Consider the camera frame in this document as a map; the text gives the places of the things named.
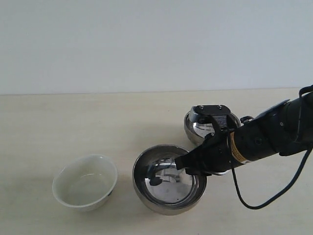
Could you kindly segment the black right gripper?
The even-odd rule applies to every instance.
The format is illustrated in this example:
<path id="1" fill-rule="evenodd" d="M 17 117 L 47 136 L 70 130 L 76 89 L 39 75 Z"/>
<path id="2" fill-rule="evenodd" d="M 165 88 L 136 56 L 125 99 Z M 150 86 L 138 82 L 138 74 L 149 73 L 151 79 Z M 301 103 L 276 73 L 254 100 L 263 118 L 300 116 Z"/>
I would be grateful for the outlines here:
<path id="1" fill-rule="evenodd" d="M 188 175 L 208 177 L 224 174 L 237 167 L 229 147 L 229 133 L 214 136 L 201 145 L 175 158 L 176 169 L 185 169 Z"/>

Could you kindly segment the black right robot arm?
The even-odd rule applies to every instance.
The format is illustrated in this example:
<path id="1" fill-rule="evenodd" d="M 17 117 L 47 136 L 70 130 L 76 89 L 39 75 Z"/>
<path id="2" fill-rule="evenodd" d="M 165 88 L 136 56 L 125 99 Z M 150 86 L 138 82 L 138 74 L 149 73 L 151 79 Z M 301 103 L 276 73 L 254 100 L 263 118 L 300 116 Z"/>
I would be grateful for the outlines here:
<path id="1" fill-rule="evenodd" d="M 212 124 L 214 133 L 175 158 L 177 169 L 188 174 L 208 176 L 274 154 L 290 156 L 313 144 L 313 88 L 301 88 L 297 99 L 284 100 L 254 118 L 241 118 L 241 126 L 224 105 L 193 106 L 189 120 Z"/>

